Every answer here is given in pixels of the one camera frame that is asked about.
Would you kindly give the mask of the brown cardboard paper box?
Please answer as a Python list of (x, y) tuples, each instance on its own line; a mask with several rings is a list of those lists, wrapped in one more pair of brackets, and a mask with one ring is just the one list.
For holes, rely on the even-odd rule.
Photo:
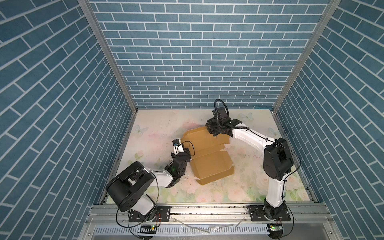
[(233, 161), (225, 150), (230, 143), (228, 135), (214, 137), (204, 126), (185, 132), (181, 140), (184, 147), (192, 152), (190, 165), (200, 185), (223, 179), (235, 172)]

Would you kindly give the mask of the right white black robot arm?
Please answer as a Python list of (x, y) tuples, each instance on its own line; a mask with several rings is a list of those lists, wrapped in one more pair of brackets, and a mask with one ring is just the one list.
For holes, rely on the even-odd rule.
[(291, 172), (294, 160), (285, 139), (272, 139), (230, 118), (211, 118), (206, 127), (213, 136), (228, 135), (263, 152), (263, 169), (269, 177), (265, 207), (278, 209), (284, 204), (285, 179)]

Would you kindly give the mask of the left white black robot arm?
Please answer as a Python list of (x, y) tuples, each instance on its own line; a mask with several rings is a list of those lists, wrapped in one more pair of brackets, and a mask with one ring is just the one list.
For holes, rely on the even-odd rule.
[(140, 162), (134, 162), (108, 182), (106, 191), (121, 212), (133, 210), (148, 215), (156, 202), (146, 195), (150, 187), (171, 188), (186, 173), (192, 156), (182, 145), (174, 147), (172, 161), (163, 170), (151, 170)]

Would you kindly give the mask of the left green circuit board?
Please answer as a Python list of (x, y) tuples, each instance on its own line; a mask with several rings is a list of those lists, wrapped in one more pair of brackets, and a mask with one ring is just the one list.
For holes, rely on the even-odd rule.
[(140, 226), (138, 230), (139, 235), (148, 235), (148, 234), (156, 234), (157, 232), (157, 226)]

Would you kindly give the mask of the green circuit board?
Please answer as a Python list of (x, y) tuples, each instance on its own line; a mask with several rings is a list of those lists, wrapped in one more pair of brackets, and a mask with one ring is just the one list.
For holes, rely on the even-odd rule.
[(282, 232), (284, 230), (282, 225), (269, 225), (269, 231), (270, 232)]
[(139, 235), (148, 235), (148, 234), (156, 234), (157, 232), (157, 226), (140, 226), (138, 230)]

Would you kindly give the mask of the right green circuit board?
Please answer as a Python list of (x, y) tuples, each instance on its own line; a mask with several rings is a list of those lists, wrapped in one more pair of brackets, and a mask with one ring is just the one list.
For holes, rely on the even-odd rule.
[(270, 232), (282, 232), (284, 230), (282, 225), (269, 225), (269, 231)]

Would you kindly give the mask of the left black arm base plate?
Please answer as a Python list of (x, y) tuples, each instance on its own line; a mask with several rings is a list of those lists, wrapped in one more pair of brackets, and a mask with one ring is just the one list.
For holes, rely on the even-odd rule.
[(129, 221), (133, 223), (140, 222), (169, 222), (171, 215), (171, 206), (156, 206), (154, 210), (150, 210), (148, 214), (142, 215), (138, 211), (132, 211)]

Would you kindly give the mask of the aluminium front rail frame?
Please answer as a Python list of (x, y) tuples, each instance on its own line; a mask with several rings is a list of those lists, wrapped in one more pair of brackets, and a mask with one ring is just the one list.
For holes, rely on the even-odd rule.
[[(337, 229), (325, 204), (312, 202), (288, 203), (291, 221), (252, 222), (247, 206), (258, 203), (228, 204), (161, 204), (171, 206), (169, 222), (133, 223), (129, 213), (119, 213), (112, 204), (95, 205), (80, 233), (82, 240), (340, 240), (342, 235)], [(95, 228), (102, 226), (132, 229), (140, 226), (164, 225), (282, 225), (282, 232), (270, 232), (268, 235), (206, 235), (185, 237), (147, 237), (131, 233), (128, 236), (96, 236)]]

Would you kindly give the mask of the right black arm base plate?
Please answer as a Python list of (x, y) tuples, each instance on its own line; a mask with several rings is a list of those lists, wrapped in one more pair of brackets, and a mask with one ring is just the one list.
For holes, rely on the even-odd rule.
[(247, 206), (247, 211), (250, 214), (252, 222), (289, 222), (291, 221), (290, 212), (285, 204), (278, 208), (263, 205)]

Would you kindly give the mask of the right aluminium corner post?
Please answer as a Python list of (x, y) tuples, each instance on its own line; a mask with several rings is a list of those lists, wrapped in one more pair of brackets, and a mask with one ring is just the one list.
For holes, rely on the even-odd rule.
[(304, 64), (306, 63), (307, 59), (309, 58), (312, 50), (314, 49), (316, 43), (318, 42), (320, 36), (322, 35), (323, 31), (325, 30), (328, 22), (330, 21), (331, 17), (333, 16), (334, 12), (336, 11), (337, 7), (339, 6), (341, 0), (331, 0), (329, 1), (328, 5), (325, 7), (325, 10), (317, 23), (317, 25), (314, 28), (314, 31), (309, 38), (302, 54), (298, 58), (298, 61), (296, 65), (293, 67), (293, 70), (291, 72), (291, 75), (288, 77), (284, 87), (282, 88), (281, 93), (279, 94), (276, 102), (273, 105), (273, 114), (277, 114), (279, 108), (281, 107), (285, 97), (288, 95), (291, 87), (295, 83), (300, 71), (302, 70)]

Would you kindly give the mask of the aluminium corner post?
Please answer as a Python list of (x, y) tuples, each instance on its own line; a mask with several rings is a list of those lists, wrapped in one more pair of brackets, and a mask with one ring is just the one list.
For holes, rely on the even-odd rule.
[(336, 11), (337, 7), (339, 6), (341, 0), (331, 0), (329, 1), (328, 5), (325, 7), (325, 10), (317, 23), (317, 25), (314, 28), (314, 31), (309, 38), (302, 54), (298, 58), (298, 61), (296, 65), (293, 67), (293, 70), (291, 72), (291, 75), (288, 77), (284, 87), (282, 88), (281, 93), (279, 94), (276, 102), (273, 105), (273, 114), (277, 114), (279, 108), (281, 107), (285, 97), (288, 95), (291, 87), (295, 83), (300, 71), (302, 70), (304, 64), (306, 63), (307, 59), (309, 58), (312, 50), (314, 49), (316, 43), (318, 42), (320, 36), (322, 35), (323, 31), (325, 30), (328, 22), (330, 21), (331, 17), (333, 16), (334, 12)]
[(133, 113), (136, 114), (138, 109), (135, 105), (135, 102), (131, 96), (131, 94), (129, 93), (129, 90), (127, 88), (127, 85), (125, 83), (125, 80), (121, 74), (121, 71), (117, 65), (117, 62), (110, 50), (110, 47), (108, 45), (108, 42), (103, 34), (103, 31), (98, 23), (98, 20), (96, 18), (96, 15), (91, 7), (91, 4), (89, 1), (86, 1), (86, 0), (78, 0), (79, 2), (79, 5), (107, 59), (107, 62), (114, 74), (114, 76), (116, 77), (117, 79), (117, 82), (121, 88), (121, 90), (123, 91), (124, 93), (124, 96), (130, 106), (130, 108), (132, 109)]

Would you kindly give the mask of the left aluminium corner post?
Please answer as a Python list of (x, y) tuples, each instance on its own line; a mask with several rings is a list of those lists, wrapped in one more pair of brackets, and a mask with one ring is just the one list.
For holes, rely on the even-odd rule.
[(86, 0), (78, 0), (79, 2), (79, 5), (107, 59), (107, 62), (114, 74), (114, 76), (116, 77), (117, 79), (117, 82), (121, 88), (121, 90), (123, 91), (124, 93), (124, 96), (130, 106), (130, 108), (132, 109), (133, 113), (136, 114), (138, 109), (135, 105), (135, 102), (131, 96), (131, 94), (129, 93), (129, 90), (127, 88), (127, 85), (125, 83), (125, 80), (121, 74), (121, 71), (117, 65), (117, 62), (110, 50), (110, 47), (108, 45), (108, 42), (103, 34), (103, 31), (98, 23), (98, 20), (96, 18), (96, 15), (91, 7), (91, 4), (89, 1), (86, 1)]

